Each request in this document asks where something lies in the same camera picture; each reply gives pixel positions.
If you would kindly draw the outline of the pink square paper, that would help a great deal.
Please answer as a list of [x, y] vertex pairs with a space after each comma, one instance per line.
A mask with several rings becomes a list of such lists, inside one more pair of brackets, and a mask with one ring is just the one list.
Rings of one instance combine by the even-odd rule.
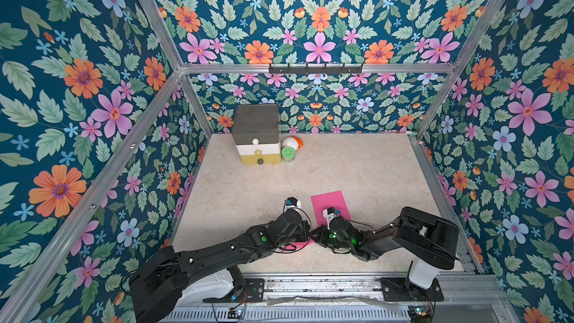
[[309, 241], [305, 241], [305, 242], [290, 243], [287, 246], [285, 246], [284, 248], [286, 251], [297, 251], [297, 250], [301, 250], [301, 249], [304, 249], [306, 247], [309, 247], [313, 243], [314, 243], [314, 241], [312, 239], [310, 239]]

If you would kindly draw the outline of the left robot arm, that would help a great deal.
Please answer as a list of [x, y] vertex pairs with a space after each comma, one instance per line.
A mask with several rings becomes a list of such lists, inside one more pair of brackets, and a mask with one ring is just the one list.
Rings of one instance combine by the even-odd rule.
[[229, 241], [192, 251], [172, 246], [157, 251], [129, 279], [137, 322], [165, 318], [191, 284], [216, 272], [279, 254], [293, 242], [308, 242], [311, 226], [296, 209], [255, 225]]

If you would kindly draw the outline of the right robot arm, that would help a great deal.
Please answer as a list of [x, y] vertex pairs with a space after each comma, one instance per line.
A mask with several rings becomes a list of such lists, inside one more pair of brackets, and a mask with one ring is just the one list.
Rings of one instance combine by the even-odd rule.
[[333, 207], [324, 210], [326, 224], [311, 233], [312, 240], [335, 254], [351, 254], [363, 262], [403, 248], [415, 256], [405, 287], [429, 290], [441, 271], [454, 268], [459, 229], [445, 218], [405, 207], [389, 224], [358, 230], [357, 223], [344, 218]]

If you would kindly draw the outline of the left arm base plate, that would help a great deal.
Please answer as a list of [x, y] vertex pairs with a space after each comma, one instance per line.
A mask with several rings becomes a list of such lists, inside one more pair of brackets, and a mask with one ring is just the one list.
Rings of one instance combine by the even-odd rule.
[[261, 302], [265, 288], [263, 279], [247, 279], [239, 284], [233, 281], [215, 281], [208, 286], [203, 303], [245, 303]]

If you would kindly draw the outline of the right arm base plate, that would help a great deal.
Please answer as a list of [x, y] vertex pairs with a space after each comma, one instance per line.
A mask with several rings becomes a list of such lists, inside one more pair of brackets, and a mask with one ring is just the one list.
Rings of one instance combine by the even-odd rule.
[[442, 302], [444, 295], [438, 279], [428, 289], [423, 289], [407, 278], [381, 278], [381, 289], [385, 302]]

